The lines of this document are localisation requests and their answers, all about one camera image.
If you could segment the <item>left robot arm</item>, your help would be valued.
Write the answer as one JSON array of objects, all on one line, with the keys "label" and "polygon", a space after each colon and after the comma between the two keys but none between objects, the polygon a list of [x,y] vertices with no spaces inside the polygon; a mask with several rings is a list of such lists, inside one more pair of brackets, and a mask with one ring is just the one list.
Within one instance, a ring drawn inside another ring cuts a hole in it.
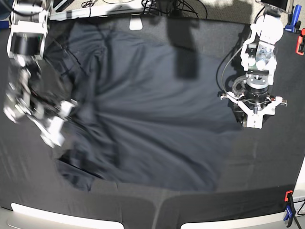
[{"label": "left robot arm", "polygon": [[281,15],[291,14],[291,0],[261,0],[263,14],[250,25],[250,36],[237,51],[245,74],[237,77],[230,91],[221,99],[233,103],[237,121],[246,128],[261,129],[267,116],[273,116],[276,108],[287,105],[281,96],[272,96],[269,89],[274,84],[277,68],[275,45],[283,36]]}]

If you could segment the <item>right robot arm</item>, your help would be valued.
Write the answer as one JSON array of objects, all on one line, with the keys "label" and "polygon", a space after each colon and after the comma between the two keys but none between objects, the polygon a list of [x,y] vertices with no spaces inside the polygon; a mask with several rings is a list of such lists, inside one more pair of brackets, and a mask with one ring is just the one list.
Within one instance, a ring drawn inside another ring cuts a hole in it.
[{"label": "right robot arm", "polygon": [[37,89],[53,1],[2,0],[0,3],[10,12],[7,55],[16,74],[15,79],[9,80],[3,112],[14,123],[24,116],[29,118],[40,129],[45,144],[52,148],[62,146],[65,138],[61,130],[76,103],[55,102],[40,95]]}]

